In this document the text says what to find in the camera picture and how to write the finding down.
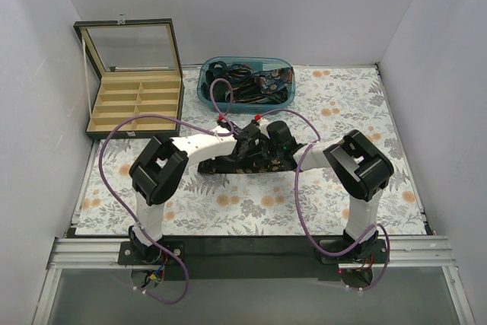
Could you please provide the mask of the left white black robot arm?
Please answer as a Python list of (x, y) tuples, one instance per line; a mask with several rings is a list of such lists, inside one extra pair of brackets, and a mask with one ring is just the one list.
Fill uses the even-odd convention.
[(185, 169), (203, 161), (231, 156), (239, 160), (269, 139), (266, 128), (251, 123), (230, 133), (218, 126), (209, 134), (151, 138), (131, 166), (138, 223), (129, 229), (135, 254), (143, 263), (156, 263), (162, 254), (164, 204), (176, 192)]

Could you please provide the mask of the black gold floral tie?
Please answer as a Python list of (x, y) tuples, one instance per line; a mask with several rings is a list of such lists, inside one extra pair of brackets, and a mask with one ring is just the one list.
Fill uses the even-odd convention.
[(197, 171), (201, 174), (260, 174), (294, 171), (297, 165), (293, 157), (286, 156), (251, 155), (242, 160), (221, 156), (200, 162)]

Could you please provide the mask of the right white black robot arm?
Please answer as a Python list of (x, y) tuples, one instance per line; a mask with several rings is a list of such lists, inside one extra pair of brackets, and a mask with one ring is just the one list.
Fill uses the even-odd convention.
[[(333, 261), (371, 261), (380, 232), (385, 237), (384, 252), (388, 252), (388, 234), (383, 225), (377, 223), (377, 211), (394, 168), (390, 160), (369, 139), (354, 129), (330, 145), (319, 139), (308, 145), (298, 145), (288, 125), (281, 120), (271, 123), (256, 116), (252, 123), (295, 165), (295, 207), (304, 234), (316, 254)], [(349, 195), (349, 217), (342, 236), (334, 241), (316, 241), (309, 232), (301, 211), (300, 173), (321, 168), (332, 169)]]

